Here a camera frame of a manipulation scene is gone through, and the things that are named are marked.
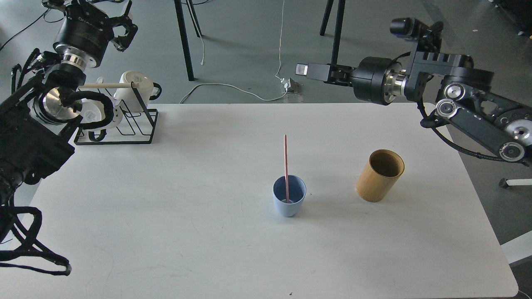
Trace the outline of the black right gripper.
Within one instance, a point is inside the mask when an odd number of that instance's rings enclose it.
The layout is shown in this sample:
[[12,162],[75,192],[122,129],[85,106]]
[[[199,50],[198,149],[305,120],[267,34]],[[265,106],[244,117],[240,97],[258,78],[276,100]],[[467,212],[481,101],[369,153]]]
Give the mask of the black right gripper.
[[401,96],[404,69],[396,59],[366,57],[358,67],[336,64],[298,63],[295,74],[308,79],[351,87],[357,100],[389,105]]

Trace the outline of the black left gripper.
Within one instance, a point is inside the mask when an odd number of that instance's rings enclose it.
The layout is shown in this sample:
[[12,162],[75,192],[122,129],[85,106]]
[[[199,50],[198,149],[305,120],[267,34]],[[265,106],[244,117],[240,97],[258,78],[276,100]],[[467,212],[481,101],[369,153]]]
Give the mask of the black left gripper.
[[[64,22],[53,43],[59,54],[68,50],[85,53],[88,67],[99,67],[109,42],[117,51],[124,52],[133,41],[138,27],[129,16],[131,0],[124,0],[122,15],[110,18],[93,4],[67,4]],[[124,35],[114,36],[114,28],[125,29]]]

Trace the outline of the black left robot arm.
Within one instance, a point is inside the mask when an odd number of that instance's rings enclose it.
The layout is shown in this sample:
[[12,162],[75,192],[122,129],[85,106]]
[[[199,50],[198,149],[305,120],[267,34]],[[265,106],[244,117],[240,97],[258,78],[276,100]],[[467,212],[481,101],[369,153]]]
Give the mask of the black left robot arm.
[[94,0],[44,0],[42,5],[64,15],[53,51],[34,49],[23,66],[13,66],[12,93],[1,104],[1,238],[11,232],[19,246],[2,250],[0,257],[1,267],[17,267],[12,261],[21,257],[41,258],[63,270],[20,268],[68,276],[69,260],[37,239],[41,211],[16,206],[15,192],[23,184],[37,184],[68,161],[74,154],[69,140],[76,130],[95,130],[111,123],[112,99],[81,90],[85,70],[100,66],[109,43],[125,51],[138,28],[129,17],[130,0],[116,17],[96,7]]

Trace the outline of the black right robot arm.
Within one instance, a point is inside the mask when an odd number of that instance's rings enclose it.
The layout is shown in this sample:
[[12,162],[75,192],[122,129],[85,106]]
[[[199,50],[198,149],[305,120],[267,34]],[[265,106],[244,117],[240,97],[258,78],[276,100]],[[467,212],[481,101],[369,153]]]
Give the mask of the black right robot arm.
[[492,93],[493,73],[474,67],[467,55],[441,53],[444,25],[414,18],[393,19],[391,33],[414,42],[398,59],[366,57],[357,67],[298,64],[295,73],[327,84],[352,87],[357,100],[389,105],[397,97],[417,104],[420,125],[436,131],[452,125],[490,152],[480,154],[443,137],[455,150],[479,159],[531,164],[531,108]]

